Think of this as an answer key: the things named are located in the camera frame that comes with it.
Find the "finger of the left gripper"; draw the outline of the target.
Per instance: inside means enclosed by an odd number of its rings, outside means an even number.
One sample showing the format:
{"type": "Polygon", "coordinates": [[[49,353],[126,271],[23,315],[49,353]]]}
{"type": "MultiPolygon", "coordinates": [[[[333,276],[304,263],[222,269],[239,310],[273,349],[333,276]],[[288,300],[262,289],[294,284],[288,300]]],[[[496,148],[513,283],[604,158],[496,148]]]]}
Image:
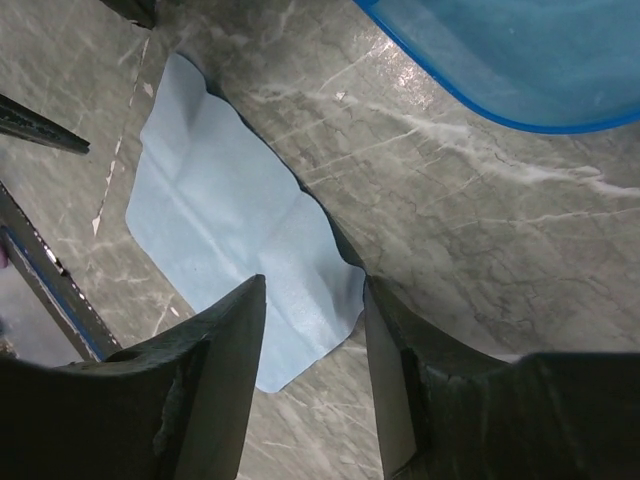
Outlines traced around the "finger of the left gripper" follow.
{"type": "Polygon", "coordinates": [[[2,135],[78,155],[90,151],[88,141],[5,95],[0,116],[2,135]]]}
{"type": "Polygon", "coordinates": [[[156,0],[101,0],[101,3],[139,27],[156,26],[156,0]]]}

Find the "light blue cleaning cloth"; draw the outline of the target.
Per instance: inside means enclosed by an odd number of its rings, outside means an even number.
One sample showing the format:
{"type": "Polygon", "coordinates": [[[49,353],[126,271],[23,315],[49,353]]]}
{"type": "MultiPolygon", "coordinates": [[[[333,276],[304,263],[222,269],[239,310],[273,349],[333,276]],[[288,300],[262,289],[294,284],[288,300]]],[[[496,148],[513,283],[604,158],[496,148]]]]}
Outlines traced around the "light blue cleaning cloth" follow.
{"type": "Polygon", "coordinates": [[[343,259],[319,203],[185,57],[167,59],[140,139],[131,235],[197,312],[265,277],[256,385],[282,390],[349,337],[364,271],[343,259]]]}

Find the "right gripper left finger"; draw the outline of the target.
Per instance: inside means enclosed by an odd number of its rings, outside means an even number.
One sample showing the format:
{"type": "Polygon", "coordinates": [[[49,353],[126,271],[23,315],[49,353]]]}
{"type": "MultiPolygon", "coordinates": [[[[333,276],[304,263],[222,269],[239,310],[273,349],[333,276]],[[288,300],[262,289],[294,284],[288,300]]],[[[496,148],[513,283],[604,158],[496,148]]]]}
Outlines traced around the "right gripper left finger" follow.
{"type": "Polygon", "coordinates": [[[5,479],[233,479],[266,318],[247,279],[192,318],[102,362],[1,362],[5,479]]]}

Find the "blue translucent glasses case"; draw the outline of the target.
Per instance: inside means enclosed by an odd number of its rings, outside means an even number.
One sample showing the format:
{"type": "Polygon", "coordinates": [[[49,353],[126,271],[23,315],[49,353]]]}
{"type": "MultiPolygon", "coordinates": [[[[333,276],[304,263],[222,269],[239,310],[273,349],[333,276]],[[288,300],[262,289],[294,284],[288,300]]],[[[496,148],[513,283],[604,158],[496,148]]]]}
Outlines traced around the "blue translucent glasses case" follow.
{"type": "Polygon", "coordinates": [[[581,134],[639,119],[636,1],[361,1],[440,86],[509,128],[581,134]]]}

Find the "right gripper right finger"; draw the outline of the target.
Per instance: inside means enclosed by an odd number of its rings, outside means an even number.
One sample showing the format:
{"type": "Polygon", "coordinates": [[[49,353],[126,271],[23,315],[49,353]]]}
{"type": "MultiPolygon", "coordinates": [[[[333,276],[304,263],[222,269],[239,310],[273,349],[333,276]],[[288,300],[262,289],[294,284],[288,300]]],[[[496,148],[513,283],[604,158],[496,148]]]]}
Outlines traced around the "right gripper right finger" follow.
{"type": "Polygon", "coordinates": [[[639,357],[538,352],[505,362],[365,284],[367,356],[388,479],[635,479],[639,357]]]}

